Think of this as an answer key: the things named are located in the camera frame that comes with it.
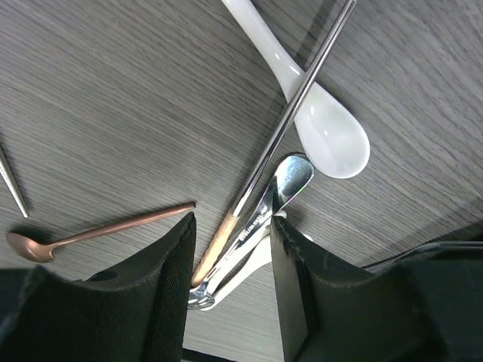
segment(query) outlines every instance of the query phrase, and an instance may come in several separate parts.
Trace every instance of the cutlery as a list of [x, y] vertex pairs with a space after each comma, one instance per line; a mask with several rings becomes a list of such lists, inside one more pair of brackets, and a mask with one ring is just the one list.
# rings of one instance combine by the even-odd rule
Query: cutlery
[[7, 242], [14, 249], [18, 255], [32, 262], [52, 262], [54, 261], [53, 251], [57, 247], [62, 247], [68, 244], [77, 243], [87, 239], [97, 238], [99, 236], [114, 234], [115, 232], [121, 232], [123, 230], [131, 229], [135, 226], [148, 224], [153, 221], [164, 219], [165, 217], [177, 215], [188, 210], [195, 208], [194, 202], [183, 204], [180, 206], [169, 207], [168, 209], [147, 213], [142, 216], [136, 216], [130, 219], [126, 219], [122, 222], [117, 222], [112, 225], [102, 226], [100, 228], [90, 230], [88, 232], [82, 232], [65, 238], [59, 241], [55, 241], [50, 244], [40, 244], [39, 242], [14, 232], [7, 233]]
[[483, 251], [483, 241], [428, 241], [424, 244], [413, 247], [396, 256], [391, 256], [388, 259], [366, 265], [363, 269], [371, 273], [378, 273], [387, 269], [394, 263], [411, 256], [416, 256], [424, 253], [434, 253], [443, 251]]
[[200, 309], [214, 303], [213, 293], [221, 281], [234, 265], [257, 246], [261, 236], [255, 238], [255, 234], [265, 231], [272, 215], [282, 210], [305, 188], [314, 172], [313, 165], [303, 154], [290, 155], [280, 163], [257, 208], [235, 242], [203, 281], [189, 291], [188, 309]]
[[[305, 237], [310, 241], [313, 241], [310, 236], [305, 235]], [[250, 255], [250, 258], [245, 265], [243, 265], [243, 268], [241, 268], [238, 273], [236, 273], [228, 282], [226, 282], [225, 285], [223, 285], [213, 294], [214, 304], [201, 310], [209, 311], [213, 309], [215, 306], [220, 304], [220, 302], [224, 300], [233, 290], [235, 290], [236, 287], [240, 285], [246, 278], [270, 262], [272, 262], [272, 250], [270, 247], [270, 235], [267, 235], [260, 243], [258, 243], [257, 247], [255, 247], [253, 253]]]
[[20, 194], [20, 190], [17, 183], [15, 182], [14, 175], [12, 174], [12, 170], [8, 166], [7, 158], [5, 157], [2, 149], [0, 149], [0, 173], [2, 174], [3, 180], [7, 184], [7, 187], [10, 190], [12, 196], [14, 197], [14, 200], [17, 203], [17, 206], [20, 209], [23, 217], [29, 217], [27, 206], [25, 205], [22, 194]]
[[[303, 70], [281, 46], [250, 0], [222, 2], [268, 63], [287, 101], [291, 100], [304, 76]], [[344, 5], [341, 14], [346, 16], [339, 17], [341, 22], [347, 20], [356, 2], [349, 0]], [[332, 38], [331, 44], [336, 39], [337, 36]], [[314, 83], [309, 89], [295, 116], [295, 125], [305, 153], [322, 173], [345, 179], [357, 175], [367, 165], [370, 144], [364, 128], [319, 84]]]
[[[228, 9], [232, 9], [232, 13], [236, 15], [237, 20], [243, 20], [242, 23], [245, 23], [245, 29], [256, 30], [256, 32], [251, 32], [252, 40], [254, 40], [257, 36], [260, 36], [261, 38], [269, 39], [268, 43], [271, 42], [271, 44], [275, 44], [276, 47], [276, 44], [278, 44], [278, 42], [276, 41], [275, 36], [273, 36], [273, 34], [269, 31], [268, 27], [262, 21], [260, 15], [253, 8], [253, 5], [251, 5], [250, 2], [236, 0], [230, 2], [225, 1], [224, 3], [228, 7]], [[344, 178], [355, 176], [367, 164], [369, 157], [368, 137], [365, 134], [364, 129], [361, 127], [361, 125], [350, 115], [349, 112], [347, 112], [346, 109], [344, 109], [343, 107], [341, 108], [341, 105], [337, 103], [337, 101], [335, 101], [333, 98], [331, 98], [329, 94], [325, 95], [325, 98], [321, 99], [318, 98], [319, 96], [311, 96], [310, 103], [303, 103], [303, 101], [309, 94], [310, 87], [312, 86], [315, 77], [317, 76], [321, 67], [324, 65], [324, 62], [326, 61], [329, 53], [331, 52], [331, 49], [334, 46], [337, 37], [342, 31], [343, 26], [346, 24], [349, 15], [352, 13], [354, 5], [355, 0], [349, 0], [343, 7], [327, 37], [325, 38], [320, 49], [315, 55], [314, 60], [310, 64], [307, 73], [303, 74], [302, 70], [298, 71], [300, 73], [300, 77], [298, 79], [294, 79], [295, 83], [292, 84], [293, 87], [291, 89], [293, 93], [291, 94], [290, 101], [288, 102], [288, 105], [285, 107], [285, 110], [280, 116], [277, 127], [272, 137], [270, 138], [268, 144], [260, 155], [260, 158], [255, 165], [255, 168], [253, 169], [251, 175], [248, 177], [247, 181], [241, 188], [241, 191], [235, 198], [235, 202], [231, 206], [229, 212], [226, 214], [224, 220], [221, 223], [221, 226], [218, 229], [218, 232], [215, 234], [213, 240], [210, 243], [210, 246], [208, 247], [208, 250], [206, 251], [203, 259], [199, 263], [198, 267], [195, 270], [195, 273], [192, 276], [192, 285], [194, 287], [202, 282], [203, 278], [206, 277], [208, 271], [217, 261], [221, 250], [228, 241], [228, 237], [234, 230], [240, 218], [242, 209], [245, 206], [248, 198], [250, 197], [250, 194], [253, 192], [256, 184], [258, 184], [261, 176], [265, 173], [270, 161], [273, 159], [273, 155], [275, 154], [278, 146], [280, 145], [283, 136], [287, 132], [288, 128], [291, 126], [292, 122], [294, 121], [295, 115], [303, 104], [306, 104], [304, 109], [309, 110], [308, 112], [303, 112], [303, 117], [309, 117], [309, 121], [305, 122], [309, 122], [307, 124], [310, 126], [310, 129], [308, 129], [307, 127], [304, 128], [304, 130], [306, 130], [306, 137], [304, 136], [305, 138], [303, 139], [305, 141], [310, 139], [312, 146], [317, 146], [318, 148], [320, 146], [323, 155], [327, 156], [324, 156], [323, 159], [321, 158], [320, 160], [317, 159], [319, 163], [318, 168], [320, 170], [323, 170], [325, 173], [330, 174], [331, 176], [338, 176], [340, 178]], [[252, 18], [254, 20], [253, 28], [248, 26], [250, 24], [248, 23], [248, 20]], [[262, 47], [262, 45], [264, 45], [264, 43], [255, 44], [258, 44], [259, 47]], [[286, 54], [285, 50], [280, 44], [278, 44], [278, 47], [278, 52], [281, 55], [283, 55], [284, 53]], [[313, 94], [327, 93], [324, 92], [324, 90], [320, 90]], [[333, 109], [333, 111], [321, 111], [321, 108], [319, 107], [320, 102], [326, 102], [326, 109]], [[344, 116], [337, 116], [336, 121], [329, 122], [326, 122], [326, 120], [324, 119], [318, 118], [328, 116], [334, 117], [335, 115]], [[317, 122], [324, 122], [325, 126], [322, 129], [319, 129], [319, 126], [316, 124]], [[357, 161], [354, 163], [354, 158], [358, 160], [361, 156], [361, 161]], [[330, 172], [330, 170], [327, 170], [323, 167], [324, 164], [332, 165], [332, 168], [335, 167], [339, 171], [342, 171], [342, 173]]]

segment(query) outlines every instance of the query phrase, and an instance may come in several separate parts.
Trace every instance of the white ceramic spoon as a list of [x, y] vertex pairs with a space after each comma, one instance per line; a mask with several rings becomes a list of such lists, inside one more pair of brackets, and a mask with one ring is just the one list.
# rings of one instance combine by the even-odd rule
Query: white ceramic spoon
[[[277, 78], [287, 101], [297, 90], [303, 70], [280, 45], [250, 0], [221, 0]], [[317, 170], [346, 179], [360, 173], [371, 147], [364, 128], [324, 88], [314, 84], [295, 118], [302, 146]]]

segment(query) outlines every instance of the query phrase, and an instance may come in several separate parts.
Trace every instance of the wood grain table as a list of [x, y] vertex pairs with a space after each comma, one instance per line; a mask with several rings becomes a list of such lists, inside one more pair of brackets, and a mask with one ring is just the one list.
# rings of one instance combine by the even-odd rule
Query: wood grain table
[[[343, 1], [254, 0], [306, 67]], [[288, 208], [316, 242], [358, 265], [483, 219], [483, 2], [360, 0], [321, 85], [361, 122], [367, 168], [318, 173]], [[285, 104], [275, 77], [219, 0], [0, 4], [0, 142], [32, 217], [0, 187], [2, 231], [54, 238], [195, 200], [201, 259]], [[277, 159], [302, 151], [295, 129]], [[86, 278], [179, 219], [72, 245], [50, 268]], [[31, 266], [0, 240], [0, 266]], [[209, 312], [185, 347], [280, 361], [272, 271]]]

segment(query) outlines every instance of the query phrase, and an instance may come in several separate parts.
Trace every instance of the metal utensil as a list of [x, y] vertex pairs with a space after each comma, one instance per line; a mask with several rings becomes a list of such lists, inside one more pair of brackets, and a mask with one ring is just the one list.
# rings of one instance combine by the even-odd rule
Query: metal utensil
[[14, 249], [17, 254], [25, 259], [33, 262], [52, 262], [54, 260], [53, 251], [57, 247], [65, 246], [67, 244], [77, 243], [87, 239], [97, 238], [99, 236], [114, 234], [115, 232], [121, 232], [135, 226], [148, 224], [150, 222], [164, 219], [165, 217], [177, 215], [195, 208], [194, 202], [183, 204], [180, 206], [169, 207], [168, 209], [147, 213], [142, 216], [136, 216], [131, 219], [117, 222], [116, 224], [102, 226], [100, 228], [90, 230], [88, 232], [82, 232], [65, 238], [59, 241], [55, 241], [51, 244], [40, 244], [39, 242], [14, 232], [7, 233], [7, 242]]
[[428, 241], [396, 256], [366, 265], [363, 269], [371, 273], [378, 273], [411, 256], [443, 251], [483, 251], [483, 241]]
[[272, 215], [283, 209], [305, 188], [314, 172], [313, 165], [304, 154], [290, 155], [280, 163], [257, 208], [233, 245], [202, 283], [189, 291], [188, 309], [200, 309], [214, 303], [212, 294], [218, 285], [260, 240], [252, 237], [257, 232], [263, 232], [263, 226], [270, 221]]
[[285, 107], [285, 110], [283, 111], [280, 119], [278, 120], [277, 127], [265, 149], [263, 150], [260, 159], [256, 163], [254, 170], [252, 171], [250, 177], [248, 177], [246, 183], [241, 188], [241, 191], [237, 195], [234, 204], [225, 216], [225, 219], [221, 223], [218, 232], [215, 234], [213, 240], [211, 241], [208, 250], [203, 256], [203, 259], [196, 268], [195, 273], [192, 277], [193, 286], [197, 286], [200, 284], [203, 278], [206, 277], [206, 275], [208, 274], [213, 264], [217, 261], [218, 256], [220, 255], [223, 247], [228, 241], [228, 237], [232, 233], [233, 229], [236, 226], [236, 223], [240, 218], [243, 207], [245, 206], [248, 198], [253, 192], [255, 185], [258, 184], [261, 176], [266, 171], [270, 161], [273, 159], [273, 156], [278, 146], [280, 145], [283, 136], [287, 133], [288, 128], [294, 122], [295, 115], [297, 115], [303, 101], [309, 94], [315, 77], [317, 76], [318, 72], [328, 58], [328, 55], [331, 52], [332, 47], [337, 40], [337, 37], [339, 36], [342, 28], [346, 24], [346, 21], [349, 19], [349, 15], [354, 9], [355, 3], [356, 0], [349, 0], [343, 6], [342, 11], [339, 13], [334, 25], [332, 26], [320, 49], [315, 55], [314, 60], [310, 64], [307, 73], [301, 80], [297, 91], [294, 93], [291, 101]]
[[[310, 241], [313, 241], [310, 236], [305, 235], [305, 237]], [[226, 284], [224, 284], [221, 288], [218, 288], [217, 291], [214, 292], [214, 304], [210, 305], [207, 308], [203, 308], [202, 311], [209, 311], [216, 307], [233, 290], [235, 290], [238, 285], [243, 283], [246, 278], [248, 278], [255, 271], [260, 269], [262, 266], [271, 262], [272, 250], [270, 247], [270, 235], [267, 235], [260, 243], [258, 243], [257, 247], [255, 247], [253, 253], [250, 255], [250, 258], [243, 265], [243, 267], [233, 277], [231, 277], [230, 280], [226, 282]]]
[[10, 193], [15, 199], [20, 212], [22, 213], [23, 217], [29, 217], [29, 212], [27, 211], [27, 206], [25, 205], [25, 201], [23, 200], [22, 194], [20, 194], [20, 190], [18, 188], [17, 183], [15, 182], [14, 175], [12, 174], [12, 170], [10, 166], [8, 166], [7, 158], [5, 157], [2, 149], [0, 148], [0, 173], [2, 174], [3, 180], [7, 184]]

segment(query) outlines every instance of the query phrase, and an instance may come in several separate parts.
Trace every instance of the rose gold spoon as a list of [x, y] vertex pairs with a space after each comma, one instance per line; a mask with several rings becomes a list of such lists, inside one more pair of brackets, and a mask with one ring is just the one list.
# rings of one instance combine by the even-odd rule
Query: rose gold spoon
[[122, 230], [130, 229], [135, 226], [148, 224], [150, 222], [164, 219], [165, 217], [177, 215], [185, 211], [192, 210], [196, 207], [194, 202], [183, 204], [180, 206], [169, 207], [168, 209], [155, 211], [153, 213], [147, 213], [145, 215], [136, 216], [125, 221], [117, 222], [116, 224], [101, 226], [100, 228], [90, 230], [88, 232], [82, 232], [71, 236], [70, 238], [55, 241], [50, 244], [40, 244], [39, 242], [16, 234], [14, 232], [7, 233], [7, 242], [14, 249], [18, 255], [24, 257], [33, 262], [52, 262], [54, 261], [53, 251], [56, 247], [61, 247], [67, 244], [76, 243], [78, 241], [84, 241], [87, 239], [97, 238], [99, 236], [114, 234], [115, 232], [121, 232]]

